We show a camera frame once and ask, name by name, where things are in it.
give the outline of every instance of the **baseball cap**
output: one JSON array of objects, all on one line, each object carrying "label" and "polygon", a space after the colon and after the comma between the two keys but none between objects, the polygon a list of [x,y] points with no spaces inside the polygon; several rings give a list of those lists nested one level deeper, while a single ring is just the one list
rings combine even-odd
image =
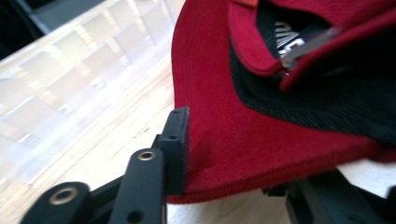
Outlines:
[{"label": "baseball cap", "polygon": [[377,2],[187,0],[172,67],[176,107],[191,108],[190,164],[185,194],[168,201],[271,188],[363,158],[395,161],[395,63],[375,49],[391,44],[396,11]]}]

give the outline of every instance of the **black fabric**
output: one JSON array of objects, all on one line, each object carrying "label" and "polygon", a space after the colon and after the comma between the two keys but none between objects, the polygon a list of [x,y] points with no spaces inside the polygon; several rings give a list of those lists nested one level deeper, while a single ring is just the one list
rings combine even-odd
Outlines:
[{"label": "black fabric", "polygon": [[396,146],[395,37],[396,29],[389,28],[329,55],[314,63],[302,84],[288,93],[279,90],[281,78],[250,73],[230,44],[233,84],[246,106],[265,115]]},{"label": "black fabric", "polygon": [[[285,26],[276,25],[277,22],[285,22],[290,30],[285,29]],[[256,25],[261,28],[259,31],[262,34],[262,38],[274,58],[279,57],[278,51],[282,50],[287,43],[297,38],[301,38],[306,42],[330,27],[329,23],[318,16],[277,7],[268,1],[260,1]],[[276,40],[287,39],[288,34],[291,35],[291,33],[298,35],[288,39],[285,45],[277,48]]]}]

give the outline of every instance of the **black plastic piece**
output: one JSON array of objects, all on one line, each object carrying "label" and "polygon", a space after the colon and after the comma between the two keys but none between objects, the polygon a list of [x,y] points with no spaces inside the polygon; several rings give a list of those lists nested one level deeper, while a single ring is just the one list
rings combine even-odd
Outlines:
[{"label": "black plastic piece", "polygon": [[92,211],[92,216],[87,223],[105,224],[108,222],[121,181],[122,176],[91,192],[88,206]]},{"label": "black plastic piece", "polygon": [[287,194],[288,185],[282,184],[270,189],[263,189],[262,193],[270,197],[284,197]]},{"label": "black plastic piece", "polygon": [[287,208],[291,223],[388,223],[338,171],[291,183]]},{"label": "black plastic piece", "polygon": [[166,222],[163,153],[156,148],[134,153],[122,178],[108,223]]},{"label": "black plastic piece", "polygon": [[86,184],[62,183],[42,194],[21,223],[83,223],[91,214],[86,209],[89,197],[90,190]]},{"label": "black plastic piece", "polygon": [[32,8],[36,9],[38,7],[43,7],[49,2],[53,2],[54,0],[25,0],[25,2]]},{"label": "black plastic piece", "polygon": [[180,195],[186,183],[189,160],[189,117],[188,107],[173,110],[166,121],[158,143],[167,161],[166,195]]},{"label": "black plastic piece", "polygon": [[396,223],[396,186],[390,188],[386,199],[387,211],[385,217],[388,221]]}]

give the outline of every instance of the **wooden surface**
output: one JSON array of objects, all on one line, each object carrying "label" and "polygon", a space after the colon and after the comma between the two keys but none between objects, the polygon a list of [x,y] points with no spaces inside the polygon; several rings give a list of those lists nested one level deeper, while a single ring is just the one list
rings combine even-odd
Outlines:
[{"label": "wooden surface", "polygon": [[[96,189],[122,175],[134,151],[151,146],[173,109],[170,59],[120,98],[31,185],[0,180],[0,223],[18,223],[35,199],[66,181]],[[259,191],[209,203],[169,205],[169,223],[289,223],[283,199]]]}]

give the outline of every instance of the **transparent compartment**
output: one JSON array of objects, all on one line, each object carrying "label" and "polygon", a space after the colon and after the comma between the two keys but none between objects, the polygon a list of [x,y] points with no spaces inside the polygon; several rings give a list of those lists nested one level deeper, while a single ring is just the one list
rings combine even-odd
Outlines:
[{"label": "transparent compartment", "polygon": [[178,15],[180,14],[180,10],[183,7],[184,0],[165,0],[164,2],[168,8],[172,20],[176,22]]},{"label": "transparent compartment", "polygon": [[1,177],[31,183],[169,58],[167,6],[105,1],[0,62]]}]

